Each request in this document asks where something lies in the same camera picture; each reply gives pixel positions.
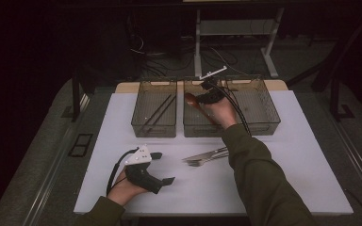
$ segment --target spoon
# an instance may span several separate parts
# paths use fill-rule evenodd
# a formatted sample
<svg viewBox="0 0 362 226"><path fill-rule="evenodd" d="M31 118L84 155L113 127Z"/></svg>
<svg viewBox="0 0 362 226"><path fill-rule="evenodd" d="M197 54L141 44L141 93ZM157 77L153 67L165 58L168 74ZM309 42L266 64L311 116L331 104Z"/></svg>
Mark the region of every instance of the spoon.
<svg viewBox="0 0 362 226"><path fill-rule="evenodd" d="M204 115L212 124L217 125L217 123L201 108L198 101L196 100L196 97L192 93L184 93L184 99L187 101L188 105L191 105L199 110L202 115Z"/></svg>

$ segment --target background desk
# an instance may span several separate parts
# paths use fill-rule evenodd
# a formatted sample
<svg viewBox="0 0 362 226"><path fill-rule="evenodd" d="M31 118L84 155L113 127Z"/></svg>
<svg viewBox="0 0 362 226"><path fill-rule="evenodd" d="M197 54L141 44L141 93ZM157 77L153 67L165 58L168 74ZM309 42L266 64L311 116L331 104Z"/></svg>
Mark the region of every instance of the background desk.
<svg viewBox="0 0 362 226"><path fill-rule="evenodd" d="M275 84L283 89L283 82ZM184 157L223 147L218 137L183 136L182 89L178 90L177 97L177 136L136 138L130 122L137 89L131 87L137 88L138 84L119 86L119 93L114 93L110 99L74 211L90 211L98 197L105 195L108 176L120 156L147 144L151 152L163 153L160 160L152 163L149 172L159 179L174 176L175 180L157 195L144 194L130 202L125 207L128 216L246 215L226 158L200 168L189 167L181 161ZM134 93L120 93L126 89ZM269 147L274 160L283 168L313 214L351 214L353 210L325 160L294 93L285 89L271 91L271 97L281 123L273 136L257 138Z"/></svg>

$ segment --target small plastic bin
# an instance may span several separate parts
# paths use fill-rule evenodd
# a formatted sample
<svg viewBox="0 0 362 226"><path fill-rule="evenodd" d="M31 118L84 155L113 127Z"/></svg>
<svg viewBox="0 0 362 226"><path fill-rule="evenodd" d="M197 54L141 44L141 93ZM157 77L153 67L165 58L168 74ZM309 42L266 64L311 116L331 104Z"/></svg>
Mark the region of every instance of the small plastic bin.
<svg viewBox="0 0 362 226"><path fill-rule="evenodd" d="M247 76L225 76L221 81L224 87L233 92L252 135L273 135L281 120L264 81L259 78L251 80ZM186 80L184 92L194 95L205 93L199 84L198 81ZM185 137L220 137L222 132L223 129L219 128L219 125L211 124L184 100Z"/></svg>
<svg viewBox="0 0 362 226"><path fill-rule="evenodd" d="M177 81L141 81L131 125L136 137L175 137Z"/></svg>

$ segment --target sleeve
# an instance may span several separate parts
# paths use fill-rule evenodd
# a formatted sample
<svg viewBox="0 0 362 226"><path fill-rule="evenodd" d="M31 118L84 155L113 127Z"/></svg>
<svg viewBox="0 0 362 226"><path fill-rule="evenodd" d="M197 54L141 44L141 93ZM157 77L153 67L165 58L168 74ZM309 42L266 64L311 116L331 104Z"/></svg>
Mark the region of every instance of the sleeve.
<svg viewBox="0 0 362 226"><path fill-rule="evenodd" d="M230 126L222 140L252 225L317 225L263 142L250 137L240 124Z"/></svg>
<svg viewBox="0 0 362 226"><path fill-rule="evenodd" d="M101 196L89 213L75 221L74 226L113 226L123 212L124 208L121 205Z"/></svg>

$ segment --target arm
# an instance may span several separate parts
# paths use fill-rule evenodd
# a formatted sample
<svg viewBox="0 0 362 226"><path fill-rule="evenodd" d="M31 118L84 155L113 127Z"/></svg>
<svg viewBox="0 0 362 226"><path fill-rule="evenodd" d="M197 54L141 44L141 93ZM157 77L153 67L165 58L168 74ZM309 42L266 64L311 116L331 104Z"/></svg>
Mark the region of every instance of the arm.
<svg viewBox="0 0 362 226"><path fill-rule="evenodd" d="M135 186L125 178L124 170L117 177L115 185L107 197L100 197L89 213L80 216L74 226L108 226L115 225L124 212L124 206L140 193L144 188Z"/></svg>
<svg viewBox="0 0 362 226"><path fill-rule="evenodd" d="M252 224L317 225L266 145L237 125L228 100L224 98L207 107L225 129L222 140L230 153L229 164Z"/></svg>

